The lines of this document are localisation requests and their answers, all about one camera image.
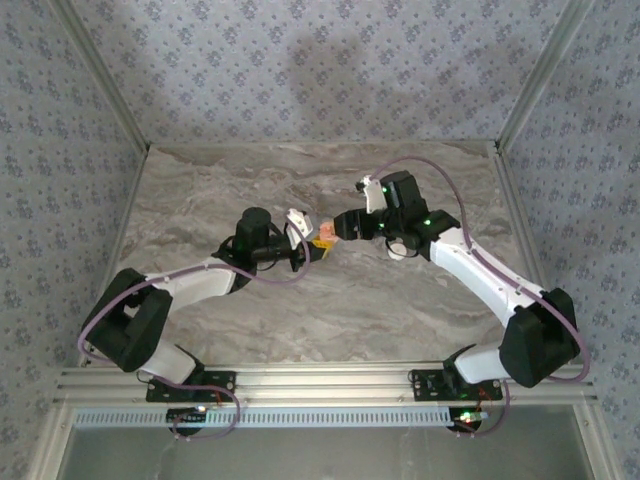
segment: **floral wallpaper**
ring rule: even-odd
[[[43,0],[0,2],[0,478],[20,479],[139,154]]]
[[[629,479],[640,478],[640,5],[597,0],[508,152],[549,280],[576,301]]]
[[[497,138],[566,0],[74,0],[151,143]]]

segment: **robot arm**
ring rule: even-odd
[[[435,263],[464,283],[505,328],[501,342],[468,346],[444,362],[452,389],[509,377],[533,387],[579,353],[569,332],[540,303],[522,292],[539,294],[575,327],[569,295],[561,289],[545,292],[541,286],[511,271],[473,239],[465,238],[460,223],[451,215],[427,208],[409,172],[396,172],[381,180],[365,177],[356,188],[365,194],[366,208],[347,211],[334,219],[338,237],[344,240],[383,237],[390,256],[396,260],[413,251],[414,256]],[[483,265],[476,254],[490,267]],[[498,270],[509,281],[499,278],[491,269]]]
[[[125,372],[140,369],[175,384],[189,383],[203,366],[182,348],[161,339],[167,317],[184,306],[243,288],[250,279],[239,275],[238,270],[255,275],[259,263],[287,259],[297,271],[305,262],[302,242],[307,243],[310,261],[323,258],[326,247],[306,241],[313,230],[309,217],[292,209],[287,220],[297,231],[285,228],[280,232],[266,210],[245,210],[235,235],[216,253],[180,270],[188,275],[175,275],[177,271],[144,275],[131,268],[120,271],[89,314],[84,330],[123,292],[142,283],[151,284],[119,302],[86,333],[86,339]]]

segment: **cable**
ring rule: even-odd
[[[418,256],[418,254],[420,253],[420,252],[418,252],[418,250],[414,251],[411,255],[401,255],[400,253],[394,252],[393,249],[391,248],[391,245],[389,244],[389,239],[388,238],[384,239],[384,246],[387,247],[388,251],[390,251],[394,255],[397,255],[397,256],[402,257],[402,258],[416,258]]]
[[[235,235],[231,235],[227,238],[224,239],[224,242],[222,242],[220,244],[220,247],[218,248],[218,250],[228,250],[229,249],[229,242],[231,240],[233,240],[235,238]]]
[[[271,265],[269,265],[267,268],[258,268],[257,270],[259,272],[268,272],[269,270],[271,270],[273,267],[276,266],[276,263],[278,263],[278,261],[274,260],[273,262],[271,262]]]
[[[181,278],[187,275],[191,275],[192,273],[196,273],[196,272],[200,272],[202,270],[214,270],[214,269],[220,269],[220,270],[231,270],[232,272],[237,273],[238,275],[242,275],[243,277],[247,277],[251,280],[257,280],[259,282],[263,282],[263,283],[267,283],[269,285],[293,285],[294,283],[302,280],[302,278],[307,274],[307,272],[309,271],[309,266],[311,265],[311,253],[309,252],[309,246],[307,245],[307,242],[304,239],[304,235],[302,235],[302,232],[300,231],[300,229],[291,221],[289,221],[289,219],[287,219],[287,224],[293,228],[294,232],[296,232],[296,234],[298,234],[298,237],[301,239],[301,244],[302,244],[302,249],[304,250],[304,264],[302,266],[302,270],[300,271],[300,273],[298,275],[296,275],[294,278],[291,278],[289,280],[269,280],[267,278],[261,278],[261,277],[257,277],[255,275],[252,275],[251,273],[245,272],[244,270],[239,269],[238,267],[234,267],[232,265],[226,265],[226,264],[215,264],[215,265],[195,265],[193,267],[187,267],[187,268],[183,268],[182,270],[178,270],[172,273],[169,273],[165,276],[162,277],[155,277],[149,280],[145,280],[144,282],[138,283],[128,289],[126,289],[124,292],[122,292],[120,295],[118,295],[117,297],[115,297],[113,300],[111,300],[107,305],[105,305],[102,310],[100,310],[95,317],[93,317],[91,319],[91,321],[89,321],[89,323],[87,323],[87,326],[84,327],[84,329],[82,330],[82,332],[80,333],[80,336],[78,337],[78,341],[77,341],[77,347],[78,350],[80,350],[81,353],[85,354],[87,357],[92,358],[94,360],[98,360],[101,362],[109,362],[110,360],[103,358],[101,356],[95,355],[91,352],[89,352],[84,344],[85,341],[87,339],[87,335],[89,334],[89,332],[91,332],[91,330],[93,330],[93,328],[98,324],[98,322],[100,320],[102,320],[104,318],[104,316],[109,313],[111,310],[113,310],[116,305],[118,305],[122,300],[124,300],[125,298],[127,298],[129,295],[136,293],[139,290],[142,290],[145,287],[148,287],[149,285],[155,285],[156,283],[162,283],[164,281],[168,281],[168,280],[173,280],[176,278]]]
[[[482,397],[485,397],[486,400],[489,400],[489,409],[487,410],[487,413],[491,415],[490,412],[493,411],[493,399],[487,392],[485,392],[484,388],[482,387],[478,388],[478,393],[480,394],[480,398],[481,398],[481,400],[478,401],[478,407],[477,407],[478,411],[480,411],[482,407]]]
[[[140,378],[140,370],[138,370],[138,371],[136,372],[136,380],[138,380],[140,383],[144,383],[144,384],[146,384],[146,385],[149,385],[149,382],[147,382],[147,381],[145,381],[145,380],[142,380],[142,379]]]
[[[426,163],[427,165],[430,165],[431,167],[435,168],[438,171],[438,173],[442,175],[445,181],[449,184],[449,187],[453,191],[453,194],[455,195],[456,200],[458,201],[458,205],[460,207],[460,217],[461,217],[460,223],[462,224],[462,234],[464,235],[464,241],[467,245],[467,248],[471,252],[471,254],[476,258],[476,260],[478,260],[478,262],[480,262],[480,264],[482,264],[487,270],[493,273],[496,277],[498,277],[499,279],[501,279],[503,282],[507,283],[511,287],[520,290],[523,294],[525,294],[534,302],[538,302],[540,305],[542,305],[548,312],[550,312],[562,324],[564,328],[567,329],[567,331],[571,334],[573,339],[576,341],[576,343],[580,347],[580,353],[582,353],[582,359],[583,359],[582,370],[580,371],[580,373],[573,378],[560,378],[555,376],[549,376],[549,378],[557,382],[567,382],[567,383],[580,382],[584,380],[586,376],[589,374],[589,369],[591,367],[591,356],[589,355],[589,350],[587,349],[587,345],[584,339],[582,338],[582,335],[578,333],[576,328],[573,325],[571,325],[569,320],[567,320],[567,318],[564,315],[562,315],[562,313],[560,313],[556,308],[554,308],[553,305],[551,305],[549,302],[543,299],[539,294],[532,292],[528,288],[522,286],[517,281],[509,278],[507,275],[502,273],[498,268],[494,267],[486,258],[482,256],[480,252],[478,252],[473,248],[473,240],[471,239],[469,223],[467,222],[467,211],[465,209],[462,196],[460,195],[460,191],[458,190],[458,188],[453,183],[453,180],[451,180],[451,177],[447,174],[446,171],[444,171],[444,169],[440,165],[438,165],[432,160],[429,160],[428,158],[407,155],[407,156],[395,158],[393,160],[389,160],[387,163],[381,165],[373,173],[373,175],[371,175],[371,179],[378,178],[378,176],[383,170],[385,170],[386,168],[389,168],[391,165],[394,165],[398,162],[402,162],[404,160],[415,160],[418,162]]]
[[[269,222],[269,230],[271,230],[276,235],[282,235],[282,232],[280,231],[278,226],[273,222]]]
[[[210,439],[216,439],[216,438],[222,438],[226,435],[229,435],[231,433],[231,431],[236,428],[236,425],[238,424],[238,421],[240,420],[240,415],[242,414],[242,410],[240,407],[240,400],[238,400],[238,397],[236,397],[236,395],[231,391],[231,390],[227,390],[226,388],[222,388],[222,387],[218,387],[216,385],[183,385],[180,383],[173,383],[171,380],[168,380],[164,377],[158,377],[158,376],[154,376],[153,378],[155,378],[156,380],[158,380],[159,382],[164,383],[165,385],[171,387],[171,388],[177,388],[180,390],[208,390],[208,391],[212,391],[212,392],[216,392],[216,393],[221,393],[223,395],[226,395],[227,397],[229,397],[231,399],[231,401],[233,401],[233,403],[236,406],[236,413],[233,416],[233,419],[231,420],[231,422],[229,423],[229,425],[227,425],[227,427],[222,430],[221,432],[217,432],[217,433],[212,433],[211,435],[199,435],[197,437],[186,437],[184,435],[180,435],[178,433],[178,424],[180,423],[180,421],[183,419],[184,415],[178,415],[176,418],[173,419],[173,426],[171,428],[171,431],[173,432],[176,440],[185,440],[187,442],[191,442],[191,441],[195,441],[195,440],[210,440]]]

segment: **black mounting plate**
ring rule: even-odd
[[[445,382],[444,370],[411,370],[408,378],[416,402],[502,400],[502,388],[496,380],[467,384],[454,391]]]
[[[236,372],[232,371],[204,371],[198,375],[196,385],[215,385],[226,388],[235,393]],[[224,394],[216,395],[210,390],[182,390],[151,379],[147,387],[147,402],[149,403],[231,403],[232,400]]]

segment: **marble surface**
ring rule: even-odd
[[[206,258],[233,234],[242,211],[287,208],[317,220],[364,206],[363,175],[400,155],[439,162],[463,192],[474,237],[522,271],[493,165],[483,143],[283,144],[152,148],[132,209],[119,267],[150,273]],[[458,215],[430,167],[406,162],[432,209]],[[265,277],[294,275],[281,262]],[[164,335],[207,364],[434,360],[501,335],[491,312],[455,278],[421,258],[394,262],[382,242],[340,242],[293,287],[252,282],[186,307]]]

